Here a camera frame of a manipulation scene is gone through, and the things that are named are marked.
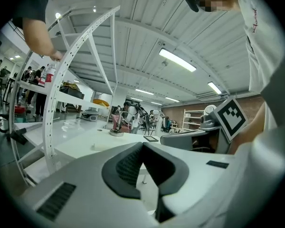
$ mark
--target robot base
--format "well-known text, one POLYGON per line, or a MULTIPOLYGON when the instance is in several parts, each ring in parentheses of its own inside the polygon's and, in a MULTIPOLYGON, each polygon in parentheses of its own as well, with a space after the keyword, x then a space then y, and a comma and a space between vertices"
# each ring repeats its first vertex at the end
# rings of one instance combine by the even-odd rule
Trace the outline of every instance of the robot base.
POLYGON ((124 135, 124 133, 121 133, 120 131, 116 129, 111 129, 109 133, 115 137, 122 137, 124 135))

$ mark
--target tablet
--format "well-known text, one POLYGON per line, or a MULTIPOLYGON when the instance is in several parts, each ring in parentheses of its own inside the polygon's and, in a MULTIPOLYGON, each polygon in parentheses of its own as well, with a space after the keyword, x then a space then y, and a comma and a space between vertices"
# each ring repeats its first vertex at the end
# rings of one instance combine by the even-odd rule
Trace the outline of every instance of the tablet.
POLYGON ((149 142, 158 142, 158 140, 152 136, 144 136, 144 138, 149 142))

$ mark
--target rectangular light fixture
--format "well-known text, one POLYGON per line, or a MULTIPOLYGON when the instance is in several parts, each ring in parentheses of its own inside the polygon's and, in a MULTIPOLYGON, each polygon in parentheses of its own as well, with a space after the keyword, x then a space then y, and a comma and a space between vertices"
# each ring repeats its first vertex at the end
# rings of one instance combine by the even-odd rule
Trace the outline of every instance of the rectangular light fixture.
POLYGON ((151 102, 151 103, 156 104, 156 105, 162 105, 162 104, 159 104, 159 103, 156 103, 156 102, 151 102))
POLYGON ((183 60, 180 57, 178 57, 177 55, 174 55, 173 53, 167 51, 166 49, 162 48, 160 51, 160 55, 162 57, 165 57, 165 58, 177 63, 178 65, 181 65, 182 67, 189 70, 190 72, 194 72, 196 70, 196 67, 192 66, 191 64, 187 63, 185 60, 183 60))
POLYGON ((169 97, 166 97, 166 99, 171 100, 171 101, 175 101, 175 102, 180 102, 180 101, 178 101, 178 100, 174 100, 174 99, 171 99, 171 98, 169 98, 169 97))
POLYGON ((221 94, 222 92, 217 88, 217 86, 213 82, 209 82, 208 85, 217 93, 221 94))
POLYGON ((153 95, 153 93, 150 93, 150 92, 147 92, 147 91, 143 91, 143 90, 140 90, 140 89, 136 89, 136 91, 138 91, 138 92, 143 92, 143 93, 150 94, 150 95, 153 95))
POLYGON ((136 99, 136 98, 132 98, 132 97, 131 97, 131 99, 133 99, 133 100, 137 100, 137 101, 143 101, 143 100, 140 100, 140 99, 136 99))

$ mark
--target hand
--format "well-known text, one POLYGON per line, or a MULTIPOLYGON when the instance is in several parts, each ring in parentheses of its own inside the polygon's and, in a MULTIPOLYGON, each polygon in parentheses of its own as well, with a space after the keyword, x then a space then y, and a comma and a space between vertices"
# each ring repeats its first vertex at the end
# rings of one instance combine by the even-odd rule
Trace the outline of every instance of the hand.
POLYGON ((63 57, 63 56, 62 56, 62 54, 61 54, 60 51, 56 51, 55 53, 53 53, 53 54, 50 56, 50 58, 51 58, 53 61, 58 61, 58 62, 61 61, 62 57, 63 57))

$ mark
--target round light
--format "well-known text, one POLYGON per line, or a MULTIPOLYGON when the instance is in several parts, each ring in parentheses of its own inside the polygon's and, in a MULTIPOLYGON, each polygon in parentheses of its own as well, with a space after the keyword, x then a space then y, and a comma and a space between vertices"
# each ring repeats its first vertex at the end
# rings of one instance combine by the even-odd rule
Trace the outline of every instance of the round light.
POLYGON ((60 13, 56 13, 55 16, 56 16, 56 18, 58 19, 58 18, 61 17, 61 14, 60 14, 60 13))

